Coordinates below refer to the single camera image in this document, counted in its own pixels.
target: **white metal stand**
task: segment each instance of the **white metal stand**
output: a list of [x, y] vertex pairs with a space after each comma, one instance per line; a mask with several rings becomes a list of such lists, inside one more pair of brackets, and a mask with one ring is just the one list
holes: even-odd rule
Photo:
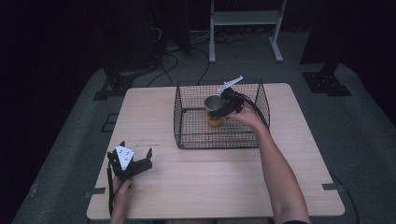
[[283, 0], [280, 10], [269, 11], [224, 11], [215, 12], [215, 0], [212, 0], [210, 7], [210, 41], [209, 41], [209, 61], [216, 62], [215, 52], [215, 26], [217, 25], [261, 25], [275, 24], [274, 36], [269, 37], [271, 48], [278, 63], [283, 62], [283, 57], [277, 46], [277, 38], [282, 24], [283, 14], [287, 0]]

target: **floor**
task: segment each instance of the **floor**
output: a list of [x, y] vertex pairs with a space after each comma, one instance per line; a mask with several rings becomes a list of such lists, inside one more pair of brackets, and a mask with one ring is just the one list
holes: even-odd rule
[[[217, 61], [212, 64], [207, 59], [207, 42], [194, 45], [191, 56], [183, 51], [171, 53], [172, 56], [163, 57], [168, 74], [161, 75], [163, 70], [158, 68], [138, 77], [133, 87], [146, 88], [148, 84], [164, 87], [178, 81], [230, 80], [239, 76], [260, 78], [264, 83], [290, 84], [334, 182], [343, 186], [340, 196], [346, 212], [340, 217], [312, 217], [312, 223], [358, 223], [358, 218], [360, 223], [393, 223], [394, 125], [363, 88], [359, 77], [342, 64], [335, 75], [351, 96], [330, 97], [311, 92], [302, 72], [316, 72], [322, 64], [299, 65], [308, 32], [280, 34], [278, 45], [283, 63], [276, 62], [269, 36], [267, 33], [230, 36], [240, 41], [217, 44]], [[108, 222], [88, 220], [86, 216], [111, 137], [110, 132], [102, 129], [107, 117], [120, 111], [123, 100], [123, 97], [92, 100], [105, 81], [103, 69], [92, 74], [13, 223]]]

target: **human arm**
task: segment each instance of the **human arm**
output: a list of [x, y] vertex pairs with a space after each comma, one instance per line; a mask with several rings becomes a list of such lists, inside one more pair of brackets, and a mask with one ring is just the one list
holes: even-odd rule
[[129, 210], [129, 190], [134, 185], [133, 179], [127, 179], [123, 183], [115, 176], [113, 178], [114, 206], [111, 214], [110, 224], [123, 224]]
[[270, 194], [275, 223], [291, 220], [309, 223], [304, 195], [294, 172], [256, 111], [244, 103], [240, 113], [232, 113], [227, 118], [238, 120], [256, 134], [262, 159], [262, 173]]

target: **wooden table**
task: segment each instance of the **wooden table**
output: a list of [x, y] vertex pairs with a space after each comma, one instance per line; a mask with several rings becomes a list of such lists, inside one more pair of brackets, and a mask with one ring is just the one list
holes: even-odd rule
[[[288, 84], [264, 84], [271, 133], [297, 176], [309, 216], [340, 216], [345, 207], [323, 184], [332, 179]], [[130, 89], [126, 93], [107, 151], [120, 142], [146, 157], [153, 168], [134, 177], [132, 219], [272, 217], [257, 148], [179, 149], [173, 134], [175, 87]], [[88, 207], [90, 219], [109, 219], [105, 156]]]

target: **wire cage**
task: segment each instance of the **wire cage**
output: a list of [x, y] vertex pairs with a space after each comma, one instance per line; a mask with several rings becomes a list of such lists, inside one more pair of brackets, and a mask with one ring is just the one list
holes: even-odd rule
[[[177, 146], [182, 149], [257, 147], [254, 132], [236, 120], [224, 119], [218, 128], [208, 125], [204, 101], [210, 95], [219, 95], [218, 87], [222, 82], [201, 84], [194, 86], [188, 82], [177, 83], [174, 110]], [[269, 127], [270, 111], [262, 81], [243, 79], [232, 88], [245, 94], [260, 109]]]

